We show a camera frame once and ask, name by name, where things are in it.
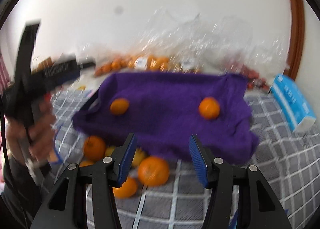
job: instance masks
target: bed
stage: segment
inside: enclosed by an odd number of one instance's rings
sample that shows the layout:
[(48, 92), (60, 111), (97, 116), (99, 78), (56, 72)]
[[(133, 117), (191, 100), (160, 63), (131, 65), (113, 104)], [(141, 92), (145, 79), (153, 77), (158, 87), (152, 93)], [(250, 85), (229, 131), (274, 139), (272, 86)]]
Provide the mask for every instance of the bed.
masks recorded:
[[(57, 116), (56, 149), (63, 164), (54, 165), (44, 180), (46, 196), (65, 167), (83, 158), (86, 136), (72, 127), (71, 117), (88, 100), (90, 91), (69, 89), (52, 98)], [(320, 204), (320, 130), (314, 125), (305, 134), (291, 133), (272, 94), (246, 94), (252, 109), (251, 131), (260, 144), (245, 165), (255, 164), (271, 185), (287, 212), (292, 228), (303, 228)], [(192, 163), (172, 160), (167, 184), (157, 188), (140, 185), (138, 193), (116, 200), (123, 229), (127, 228), (201, 228), (210, 200), (210, 190), (198, 183)], [(91, 187), (87, 188), (88, 227), (94, 228)], [(238, 188), (233, 189), (232, 215), (237, 209)]]

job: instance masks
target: person's arm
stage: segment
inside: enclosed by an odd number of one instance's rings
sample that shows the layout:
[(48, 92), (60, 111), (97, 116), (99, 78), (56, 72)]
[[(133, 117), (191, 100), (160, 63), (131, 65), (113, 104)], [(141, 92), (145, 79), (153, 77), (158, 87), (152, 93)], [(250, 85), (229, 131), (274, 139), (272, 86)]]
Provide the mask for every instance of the person's arm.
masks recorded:
[[(54, 147), (54, 131), (51, 128), (51, 124), (54, 123), (55, 117), (51, 113), (51, 108), (50, 103), (42, 103), (40, 110), (43, 116), (29, 129), (30, 137), (34, 141), (34, 144), (29, 150), (39, 161), (45, 160)], [(18, 191), (21, 204), (26, 210), (29, 221), (32, 221), (41, 205), (41, 195), (39, 187), (34, 183), (29, 174), (18, 144), (18, 139), (25, 137), (26, 131), (23, 125), (15, 120), (10, 120), (9, 125), (9, 128), (6, 130), (6, 139), (12, 154), (12, 157), (9, 158), (9, 164), (14, 181), (12, 181), (9, 175), (8, 166), (5, 165), (5, 188), (1, 196), (14, 219), (24, 226), (25, 220), (18, 198), (14, 194), (13, 185), (15, 185)]]

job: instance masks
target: purple fabric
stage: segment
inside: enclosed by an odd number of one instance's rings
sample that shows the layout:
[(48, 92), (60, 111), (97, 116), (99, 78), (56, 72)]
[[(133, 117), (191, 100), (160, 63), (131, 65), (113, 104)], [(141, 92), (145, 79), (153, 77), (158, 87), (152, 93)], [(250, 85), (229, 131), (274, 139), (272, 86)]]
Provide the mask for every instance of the purple fabric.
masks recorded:
[[(189, 137), (197, 134), (215, 156), (243, 164), (259, 143), (249, 131), (251, 109), (243, 100), (246, 86), (246, 79), (238, 75), (117, 73), (101, 84), (97, 105), (74, 115), (73, 125), (114, 145), (121, 145), (134, 132), (143, 150), (166, 159), (191, 160)], [(129, 109), (113, 116), (110, 104), (122, 97), (130, 101)], [(205, 97), (214, 97), (220, 104), (215, 120), (199, 115)]]

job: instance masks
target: silver screw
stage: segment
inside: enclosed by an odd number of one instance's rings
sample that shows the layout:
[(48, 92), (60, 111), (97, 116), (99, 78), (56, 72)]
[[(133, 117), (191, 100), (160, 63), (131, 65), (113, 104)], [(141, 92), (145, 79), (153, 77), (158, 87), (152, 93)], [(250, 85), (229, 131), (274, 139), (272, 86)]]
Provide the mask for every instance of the silver screw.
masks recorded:
[(71, 164), (68, 165), (68, 169), (70, 169), (70, 170), (73, 170), (76, 167), (77, 167), (77, 164), (75, 164), (75, 163), (71, 163)]
[(104, 163), (110, 163), (110, 162), (112, 162), (112, 158), (111, 157), (105, 157), (105, 158), (103, 158), (103, 162)]
[(223, 160), (221, 158), (215, 158), (214, 162), (217, 163), (217, 164), (222, 164)]
[(257, 166), (255, 166), (255, 165), (250, 165), (250, 166), (249, 166), (249, 169), (250, 169), (251, 171), (254, 171), (254, 172), (256, 172), (256, 171), (258, 170)]

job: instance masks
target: black cable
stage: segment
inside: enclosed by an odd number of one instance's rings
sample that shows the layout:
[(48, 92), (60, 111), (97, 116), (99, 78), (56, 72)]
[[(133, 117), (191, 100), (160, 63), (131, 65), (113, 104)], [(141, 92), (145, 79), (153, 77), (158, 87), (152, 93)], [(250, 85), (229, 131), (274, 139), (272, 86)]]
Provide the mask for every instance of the black cable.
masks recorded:
[(15, 196), (18, 199), (18, 203), (20, 205), (20, 208), (22, 210), (22, 214), (24, 217), (26, 229), (28, 229), (29, 223), (28, 223), (28, 219), (27, 219), (27, 214), (26, 214), (26, 211), (25, 211), (23, 205), (21, 204), (21, 198), (20, 198), (20, 195), (17, 191), (15, 180), (14, 180), (12, 172), (11, 172), (8, 153), (7, 153), (7, 144), (6, 144), (6, 140), (5, 140), (4, 106), (3, 106), (3, 102), (2, 102), (2, 97), (0, 97), (0, 126), (1, 126), (1, 140), (2, 140), (2, 150), (3, 150), (3, 155), (4, 155), (4, 162), (8, 166), (9, 177), (12, 181), (12, 187), (10, 187), (9, 185), (8, 185), (8, 187), (13, 191), (13, 193), (15, 194)]

